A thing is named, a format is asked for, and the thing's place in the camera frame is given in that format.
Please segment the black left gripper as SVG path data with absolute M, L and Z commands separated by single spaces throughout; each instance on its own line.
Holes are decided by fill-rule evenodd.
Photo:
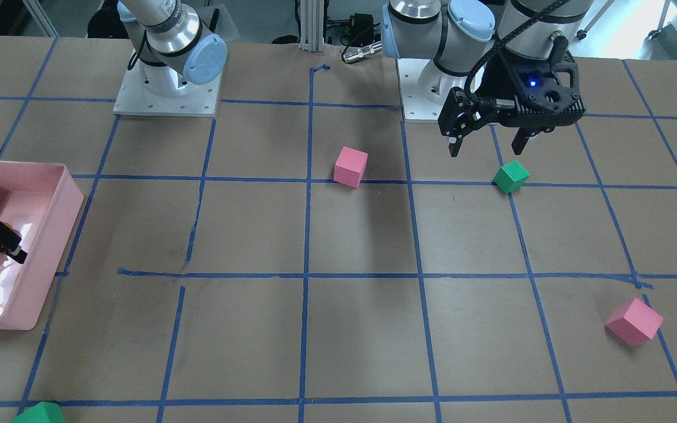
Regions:
M 470 132 L 489 123 L 519 128 L 511 150 L 521 155 L 532 132 L 572 125 L 585 114 L 578 65 L 570 52 L 554 60 L 499 52 L 485 65 L 475 91 L 449 91 L 437 124 L 441 135 L 448 136 L 451 157 L 459 155 Z

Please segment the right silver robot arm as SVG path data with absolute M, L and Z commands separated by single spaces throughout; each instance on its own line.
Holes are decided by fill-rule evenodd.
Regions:
M 228 48 L 215 32 L 218 13 L 209 21 L 180 1 L 120 1 L 116 10 L 134 45 L 126 77 L 136 76 L 120 99 L 147 100 L 147 113 L 156 105 L 178 101 L 181 110 L 203 88 L 215 95 Z M 22 236 L 0 220 L 0 256 L 24 263 Z

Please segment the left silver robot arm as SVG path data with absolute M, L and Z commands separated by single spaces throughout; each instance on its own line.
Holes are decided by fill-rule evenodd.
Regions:
M 515 128 L 511 150 L 586 114 L 570 35 L 591 1 L 389 1 L 381 46 L 397 62 L 404 117 L 437 123 L 457 156 L 489 124 Z

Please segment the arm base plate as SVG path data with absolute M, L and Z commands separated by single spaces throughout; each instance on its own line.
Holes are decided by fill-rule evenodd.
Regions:
M 113 112 L 135 117 L 215 118 L 223 72 L 194 84 L 169 67 L 140 61 L 124 74 Z
M 432 59 L 397 59 L 398 88 L 405 122 L 435 123 L 451 88 L 467 78 L 438 69 Z

